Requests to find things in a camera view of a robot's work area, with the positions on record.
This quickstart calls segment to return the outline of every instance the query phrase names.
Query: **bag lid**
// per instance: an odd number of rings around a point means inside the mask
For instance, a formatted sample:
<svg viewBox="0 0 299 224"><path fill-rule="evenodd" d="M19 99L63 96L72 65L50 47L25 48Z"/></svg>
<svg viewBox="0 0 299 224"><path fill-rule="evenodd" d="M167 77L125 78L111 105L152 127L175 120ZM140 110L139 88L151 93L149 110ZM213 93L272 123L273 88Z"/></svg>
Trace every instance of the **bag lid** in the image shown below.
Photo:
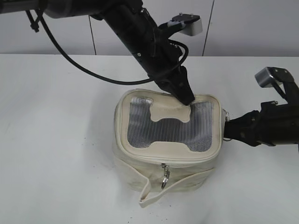
<svg viewBox="0 0 299 224"><path fill-rule="evenodd" d="M206 161L221 147L221 114L220 103L212 96L196 95L185 106L168 94L130 91L116 109L117 145L137 159Z"/></svg>

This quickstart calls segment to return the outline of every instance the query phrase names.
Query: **white wall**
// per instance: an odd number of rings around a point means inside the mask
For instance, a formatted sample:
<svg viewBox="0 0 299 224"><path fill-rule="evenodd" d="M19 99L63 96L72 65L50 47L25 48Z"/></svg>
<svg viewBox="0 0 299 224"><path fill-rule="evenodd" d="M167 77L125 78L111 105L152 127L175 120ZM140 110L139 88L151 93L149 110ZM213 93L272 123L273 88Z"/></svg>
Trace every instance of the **white wall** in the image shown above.
<svg viewBox="0 0 299 224"><path fill-rule="evenodd" d="M191 56L201 56L206 37L209 16L213 0L143 0L143 7L147 8L155 22L160 25L172 19L180 12L200 15L203 22L203 32L190 37L177 33L171 37L186 44ZM124 47L116 34L103 21L92 20L94 41L98 55L128 55L129 51Z"/></svg>
<svg viewBox="0 0 299 224"><path fill-rule="evenodd" d="M45 20L68 54L92 55L93 42L88 16ZM25 12L0 14L0 54L59 54L44 29L35 33Z"/></svg>
<svg viewBox="0 0 299 224"><path fill-rule="evenodd" d="M299 56L298 0L215 0L205 56Z"/></svg>

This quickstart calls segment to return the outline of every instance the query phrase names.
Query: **zipper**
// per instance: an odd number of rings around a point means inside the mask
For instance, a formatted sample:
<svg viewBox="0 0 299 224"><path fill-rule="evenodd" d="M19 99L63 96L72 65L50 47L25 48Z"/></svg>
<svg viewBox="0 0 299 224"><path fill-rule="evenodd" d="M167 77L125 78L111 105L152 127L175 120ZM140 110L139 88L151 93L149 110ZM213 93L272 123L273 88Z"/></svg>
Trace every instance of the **zipper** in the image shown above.
<svg viewBox="0 0 299 224"><path fill-rule="evenodd" d="M168 179L170 177L170 171L168 169L168 166L165 163L162 163L161 166L164 169L164 179L162 181L161 189L164 189L165 186L166 186L166 184L167 184L167 182L168 182Z"/></svg>

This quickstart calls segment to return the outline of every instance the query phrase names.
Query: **beige bag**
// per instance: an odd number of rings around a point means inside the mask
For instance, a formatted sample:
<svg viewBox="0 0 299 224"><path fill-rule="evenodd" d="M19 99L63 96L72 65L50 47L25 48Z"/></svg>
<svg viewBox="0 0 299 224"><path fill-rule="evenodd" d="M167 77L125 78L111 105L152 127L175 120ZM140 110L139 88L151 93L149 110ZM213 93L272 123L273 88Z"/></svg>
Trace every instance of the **beige bag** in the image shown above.
<svg viewBox="0 0 299 224"><path fill-rule="evenodd" d="M190 106L148 90L127 92L115 110L115 164L141 207L169 191L199 188L215 167L225 113L212 96Z"/></svg>

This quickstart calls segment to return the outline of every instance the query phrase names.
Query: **beige fabric flap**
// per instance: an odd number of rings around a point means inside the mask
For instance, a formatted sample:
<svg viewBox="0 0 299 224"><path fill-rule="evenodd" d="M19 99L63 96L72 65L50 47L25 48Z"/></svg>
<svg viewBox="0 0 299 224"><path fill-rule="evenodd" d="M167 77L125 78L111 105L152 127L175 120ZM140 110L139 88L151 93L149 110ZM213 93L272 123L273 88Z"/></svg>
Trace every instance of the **beige fabric flap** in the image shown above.
<svg viewBox="0 0 299 224"><path fill-rule="evenodd" d="M151 184L150 184L150 180L146 176L142 175L135 168L133 168L132 166L128 165L127 163L125 163L124 161L118 158L115 158L115 163L117 166L121 167L122 172L129 172L131 178L135 179L136 182L138 182L139 184L142 183L144 185L141 194L139 196L139 205L142 208L145 208L146 206L158 201L167 192L175 191L175 189L181 187L184 188L199 187L203 183L203 181L214 171L213 168L208 171L193 174L168 186L161 192L149 196L149 193L151 192Z"/></svg>

